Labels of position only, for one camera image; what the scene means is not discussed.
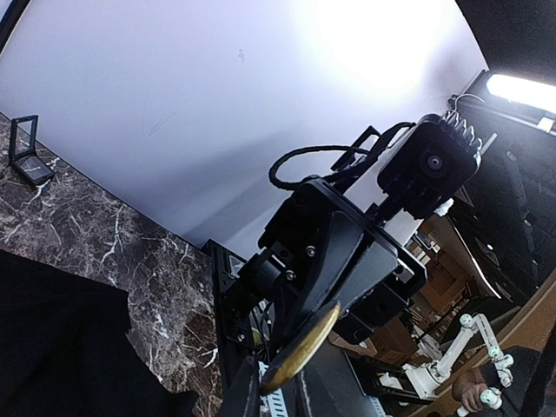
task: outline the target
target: black cable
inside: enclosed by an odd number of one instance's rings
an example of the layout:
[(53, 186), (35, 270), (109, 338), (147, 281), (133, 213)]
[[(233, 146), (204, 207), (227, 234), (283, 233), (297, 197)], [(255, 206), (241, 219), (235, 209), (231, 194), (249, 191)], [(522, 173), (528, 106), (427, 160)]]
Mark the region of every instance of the black cable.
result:
[[(306, 148), (299, 148), (288, 152), (286, 155), (282, 156), (278, 161), (276, 161), (272, 167), (270, 167), (270, 171), (268, 172), (268, 178), (270, 182), (277, 187), (278, 189), (285, 189), (287, 191), (294, 191), (297, 187), (303, 184), (303, 181), (298, 182), (285, 182), (279, 180), (276, 176), (278, 169), (282, 166), (285, 162), (292, 159), (294, 156), (299, 156), (303, 154), (310, 154), (313, 152), (323, 152), (323, 151), (330, 151), (330, 150), (343, 150), (344, 152), (354, 152), (355, 154), (363, 154), (363, 155), (371, 155), (370, 150), (355, 148), (353, 146), (345, 146), (345, 145), (321, 145), (321, 146), (307, 146)], [(324, 177), (324, 180), (328, 181), (330, 175)]]
[(0, 54), (21, 20), (30, 0), (12, 0), (0, 20)]
[(540, 355), (535, 373), (523, 400), (520, 417), (538, 417), (545, 404), (546, 389), (556, 368), (556, 323)]
[(415, 123), (402, 122), (394, 125), (392, 128), (384, 132), (373, 145), (370, 150), (365, 150), (361, 148), (356, 148), (353, 146), (344, 145), (322, 145), (322, 146), (308, 146), (306, 148), (300, 148), (288, 152), (286, 155), (282, 156), (278, 161), (276, 161), (270, 171), (268, 172), (268, 179), (270, 182), (278, 189), (285, 189), (287, 191), (294, 191), (297, 187), (303, 184), (303, 181), (299, 182), (285, 182), (279, 180), (276, 176), (278, 169), (285, 162), (293, 158), (294, 156), (299, 156), (303, 154), (309, 154), (313, 152), (331, 151), (331, 150), (343, 150), (344, 152), (353, 152), (355, 154), (363, 154), (367, 156), (365, 160), (357, 163), (351, 168), (343, 169), (342, 171), (335, 172), (331, 175), (326, 175), (322, 177), (323, 180), (327, 182), (338, 182), (344, 178), (359, 177), (364, 174), (368, 169), (370, 169), (379, 159), (379, 156), (387, 148), (388, 144), (394, 139), (398, 131), (404, 128), (412, 128)]
[(270, 351), (268, 350), (267, 341), (265, 340), (264, 333), (262, 332), (261, 323), (257, 320), (255, 312), (253, 310), (251, 310), (251, 315), (253, 316), (253, 321), (255, 322), (255, 325), (257, 326), (257, 331), (259, 332), (259, 335), (261, 337), (261, 343), (264, 346), (264, 351), (265, 351), (265, 355), (267, 356), (267, 361), (270, 361)]

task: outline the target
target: black cloth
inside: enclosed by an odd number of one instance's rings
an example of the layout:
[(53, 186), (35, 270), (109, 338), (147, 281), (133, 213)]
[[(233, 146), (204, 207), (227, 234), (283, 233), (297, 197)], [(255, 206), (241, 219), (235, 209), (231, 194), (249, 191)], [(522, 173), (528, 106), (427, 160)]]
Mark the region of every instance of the black cloth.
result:
[(190, 416), (129, 344), (128, 294), (0, 251), (0, 415)]
[[(513, 383), (510, 387), (504, 388), (501, 386), (494, 364), (489, 363), (480, 367), (480, 372), (485, 378), (487, 385), (489, 387), (496, 387), (502, 392), (502, 406), (498, 410), (484, 407), (480, 413), (470, 415), (477, 415), (479, 417), (520, 416), (525, 392), (539, 362), (540, 352), (528, 347), (510, 347), (505, 353), (513, 356), (514, 361), (511, 368)], [(548, 398), (541, 416), (556, 416), (555, 405), (554, 400)]]

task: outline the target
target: cardboard box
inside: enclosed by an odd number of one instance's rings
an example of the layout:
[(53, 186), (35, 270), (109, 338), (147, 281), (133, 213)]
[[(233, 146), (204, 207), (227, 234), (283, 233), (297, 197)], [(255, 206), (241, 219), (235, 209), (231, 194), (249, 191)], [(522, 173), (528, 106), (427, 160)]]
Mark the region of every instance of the cardboard box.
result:
[(377, 354), (376, 348), (370, 339), (364, 340), (359, 345), (351, 345), (344, 341), (336, 332), (330, 332), (328, 340), (338, 348), (346, 349), (351, 352), (360, 354), (361, 356), (375, 356)]
[(403, 364), (418, 350), (417, 343), (397, 317), (376, 328), (371, 342), (377, 350), (375, 358), (392, 365)]
[(420, 354), (414, 354), (410, 360), (409, 363), (411, 363), (412, 365), (415, 365), (416, 367), (420, 367), (422, 364), (424, 363), (429, 363), (431, 361), (431, 358), (424, 356), (424, 355), (420, 355)]

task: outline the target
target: brown marble surface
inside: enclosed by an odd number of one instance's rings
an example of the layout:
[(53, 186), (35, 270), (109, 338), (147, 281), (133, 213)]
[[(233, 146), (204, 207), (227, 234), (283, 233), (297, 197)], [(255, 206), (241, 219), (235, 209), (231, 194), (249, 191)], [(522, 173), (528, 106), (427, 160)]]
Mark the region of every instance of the brown marble surface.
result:
[(56, 175), (31, 187), (8, 166), (9, 135), (0, 114), (0, 249), (128, 291), (137, 353), (169, 391), (200, 395), (199, 417), (215, 415), (222, 394), (209, 258), (42, 146)]

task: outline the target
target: light fixture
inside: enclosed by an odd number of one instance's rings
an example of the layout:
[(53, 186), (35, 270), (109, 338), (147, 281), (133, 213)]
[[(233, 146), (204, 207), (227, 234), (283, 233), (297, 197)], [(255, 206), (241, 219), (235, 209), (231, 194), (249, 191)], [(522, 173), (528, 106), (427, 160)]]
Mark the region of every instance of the light fixture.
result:
[(486, 87), (494, 96), (556, 114), (556, 86), (494, 74), (486, 82)]
[[(29, 134), (22, 134), (20, 123), (30, 122)], [(32, 185), (39, 186), (54, 176), (54, 171), (36, 154), (36, 126), (38, 116), (13, 119), (10, 131), (10, 151), (8, 158), (11, 167)]]
[(543, 117), (542, 119), (540, 119), (539, 123), (537, 124), (537, 127), (546, 133), (550, 133), (550, 131), (553, 129), (553, 126), (554, 126), (554, 120), (548, 117)]

